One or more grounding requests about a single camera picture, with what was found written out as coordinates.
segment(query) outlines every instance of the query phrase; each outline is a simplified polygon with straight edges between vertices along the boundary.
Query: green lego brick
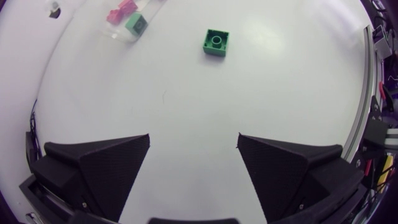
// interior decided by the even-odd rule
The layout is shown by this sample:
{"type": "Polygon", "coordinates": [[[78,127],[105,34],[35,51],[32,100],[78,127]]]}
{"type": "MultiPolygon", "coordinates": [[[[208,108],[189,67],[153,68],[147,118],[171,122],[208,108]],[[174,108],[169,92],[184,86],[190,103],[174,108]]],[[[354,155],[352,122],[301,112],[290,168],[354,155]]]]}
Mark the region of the green lego brick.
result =
{"type": "Polygon", "coordinates": [[[228,46],[228,32],[218,30],[207,30],[203,50],[206,54],[225,57],[228,46]]]}
{"type": "Polygon", "coordinates": [[[141,13],[135,12],[130,16],[125,28],[128,29],[132,35],[140,36],[147,26],[148,23],[141,13]]]}

